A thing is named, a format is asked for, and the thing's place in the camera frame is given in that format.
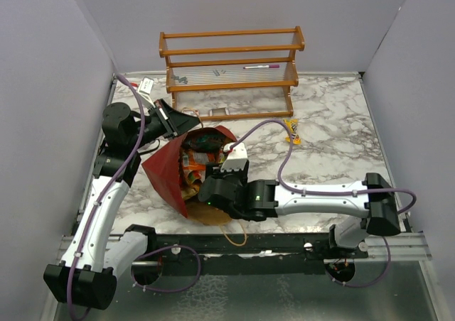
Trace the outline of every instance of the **screw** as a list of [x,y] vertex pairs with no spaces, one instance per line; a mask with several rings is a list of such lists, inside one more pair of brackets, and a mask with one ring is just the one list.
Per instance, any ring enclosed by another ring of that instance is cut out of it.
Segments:
[[178,255],[180,253],[180,251],[181,251],[180,248],[171,248],[171,252],[174,255]]
[[307,250],[308,252],[312,252],[313,251],[313,244],[305,243],[304,244],[304,249]]

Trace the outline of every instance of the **white label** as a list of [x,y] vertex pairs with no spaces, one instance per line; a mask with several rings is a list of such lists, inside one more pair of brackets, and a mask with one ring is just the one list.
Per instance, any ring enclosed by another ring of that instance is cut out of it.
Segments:
[[141,84],[139,85],[139,92],[143,92],[144,94],[150,94],[151,89],[154,87],[154,81],[151,78],[145,77]]
[[183,162],[183,167],[188,167],[190,165],[190,159],[188,158],[188,156],[183,156],[182,162]]
[[205,153],[193,153],[194,161],[206,165],[208,163],[208,156]]

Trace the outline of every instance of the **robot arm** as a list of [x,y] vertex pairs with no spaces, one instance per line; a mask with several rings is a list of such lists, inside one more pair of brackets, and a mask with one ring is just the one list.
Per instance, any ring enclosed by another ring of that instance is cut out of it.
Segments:
[[[389,188],[377,173],[368,173],[364,181],[343,185],[298,185],[287,183],[301,194],[292,192],[276,180],[248,182],[247,151],[243,143],[228,152],[219,166],[208,165],[205,181],[198,193],[207,202],[235,219],[262,221],[302,212],[336,213],[349,216],[333,225],[329,240],[332,247],[354,249],[368,235],[394,236],[400,233],[395,196],[392,193],[357,194],[373,188]],[[330,195],[332,192],[352,192],[351,195]]]
[[[141,146],[160,136],[180,136],[200,123],[198,117],[182,114],[162,99],[154,103],[147,100],[144,103],[149,108],[149,115],[146,116]],[[151,233],[142,228],[131,228],[105,256],[115,216],[141,163],[138,152],[116,182],[109,187],[98,206],[94,205],[100,192],[134,149],[139,135],[139,124],[134,117],[137,117],[137,114],[131,111],[127,104],[120,102],[110,104],[103,111],[102,130],[105,139],[95,159],[92,189],[84,215],[60,264],[47,265],[44,273],[44,281],[59,302],[66,302],[70,267],[75,256],[79,257],[79,260],[73,277],[73,303],[103,310],[114,297],[117,278],[129,268],[134,259],[146,251],[151,251]],[[83,238],[82,234],[92,212],[95,213],[92,223],[87,229],[82,251],[78,253],[77,246]]]

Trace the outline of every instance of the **floor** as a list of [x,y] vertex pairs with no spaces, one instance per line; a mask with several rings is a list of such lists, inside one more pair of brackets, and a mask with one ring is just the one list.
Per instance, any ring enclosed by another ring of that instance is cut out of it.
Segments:
[[[371,281],[383,267],[360,263],[354,280]],[[161,288],[177,288],[192,278],[160,280]],[[67,320],[67,306],[59,304],[55,321]],[[102,320],[437,321],[417,262],[393,262],[381,282],[364,289],[341,287],[325,275],[203,276],[183,293],[155,294],[133,288],[123,275],[112,304],[85,319]]]
[[[142,77],[129,78],[139,83]],[[166,79],[154,77],[153,99],[165,98]],[[376,172],[389,180],[382,150],[363,96],[357,75],[346,77],[301,77],[293,87],[291,98],[294,118],[299,120],[302,144],[294,147],[284,169],[284,179],[293,183],[341,184],[362,180],[367,172]],[[131,92],[122,84],[115,90],[113,102],[126,102],[137,109]],[[179,108],[193,107],[202,115],[209,109],[227,107],[231,114],[284,110],[281,88],[237,90],[234,92],[188,92],[178,97]],[[262,120],[221,121],[241,137]],[[249,179],[275,179],[289,144],[279,125],[269,124],[246,140],[250,160]],[[247,232],[326,232],[346,217],[338,214],[293,214],[264,222],[243,222]],[[130,224],[155,227],[161,234],[220,233],[210,227],[181,216],[154,191],[142,167],[119,209],[112,228],[123,234]],[[227,232],[241,233],[237,222],[226,226]]]

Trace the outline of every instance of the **bag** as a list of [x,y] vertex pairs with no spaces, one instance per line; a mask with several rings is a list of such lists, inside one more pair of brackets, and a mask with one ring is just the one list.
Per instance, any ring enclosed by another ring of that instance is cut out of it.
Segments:
[[[180,186],[180,182],[183,180],[180,174],[179,164],[180,149],[182,145],[184,147],[192,147],[193,145],[191,145],[189,141],[199,134],[203,136],[204,134],[213,134],[217,132],[231,139],[232,142],[237,140],[234,134],[223,126],[196,129],[169,141],[162,149],[142,163],[142,167],[155,191],[157,191],[170,206],[180,212],[185,218],[196,219],[204,224],[216,224],[220,220],[223,220],[224,222],[220,222],[219,224],[225,224],[230,221],[230,218],[227,220],[224,215],[225,213],[223,212],[223,215],[220,214],[216,217],[217,222],[212,223],[207,222],[206,220],[200,220],[198,217],[192,218],[191,215],[188,216],[188,208],[186,202],[182,198]],[[196,149],[196,151],[206,151],[206,149]],[[194,201],[192,201],[189,205],[200,206],[200,204],[202,203],[198,202],[197,204],[194,204]],[[222,212],[216,208],[212,208],[212,210]]]

